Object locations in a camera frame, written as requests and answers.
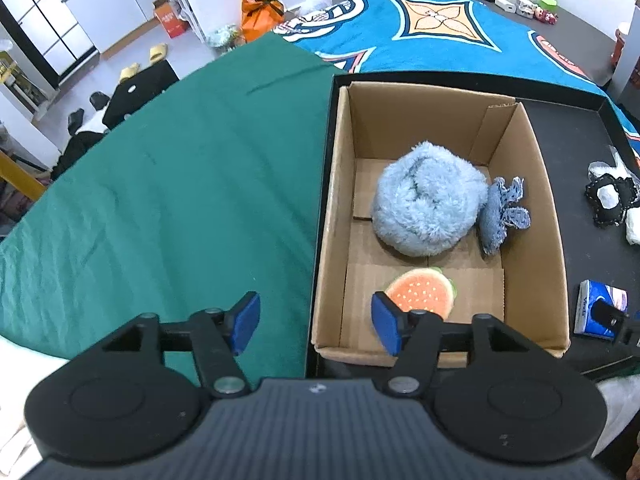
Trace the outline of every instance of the cardboard box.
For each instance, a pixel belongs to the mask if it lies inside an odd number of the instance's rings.
[[[169,38],[177,38],[189,28],[189,22],[185,22],[175,15],[169,0],[154,1],[154,14]]]
[[[510,232],[485,258],[476,230],[443,254],[409,258],[378,240],[370,205],[380,173],[423,140],[470,160],[487,178],[525,179],[531,227]],[[334,148],[311,341],[324,358],[391,366],[370,319],[370,298],[414,267],[456,282],[449,321],[489,312],[556,356],[569,347],[567,286],[558,218],[524,106],[514,98],[437,86],[356,81],[339,88]],[[464,366],[464,354],[441,365]]]

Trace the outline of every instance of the green tablecloth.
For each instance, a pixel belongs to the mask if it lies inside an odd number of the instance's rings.
[[[71,358],[140,312],[185,320],[256,290],[242,369],[303,376],[338,72],[268,34],[126,120],[0,246],[0,334]]]

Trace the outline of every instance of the patterned blanket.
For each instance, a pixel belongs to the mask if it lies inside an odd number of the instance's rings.
[[[544,37],[475,0],[346,0],[274,32],[351,73],[489,73],[606,95]],[[614,110],[640,166],[640,136]]]

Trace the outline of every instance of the blue package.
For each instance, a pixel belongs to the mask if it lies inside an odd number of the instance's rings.
[[[584,280],[578,292],[575,311],[574,333],[590,335],[602,339],[613,339],[613,332],[591,319],[591,307],[597,300],[603,300],[616,309],[626,312],[626,290],[604,283]]]

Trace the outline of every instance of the blue gripper pad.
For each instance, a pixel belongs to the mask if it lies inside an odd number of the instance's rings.
[[[398,320],[386,306],[385,300],[391,301],[378,292],[371,297],[371,320],[385,350],[391,355],[398,355],[402,349]]]
[[[249,344],[260,321],[260,295],[248,292],[225,314],[228,344],[233,355],[240,355]]]

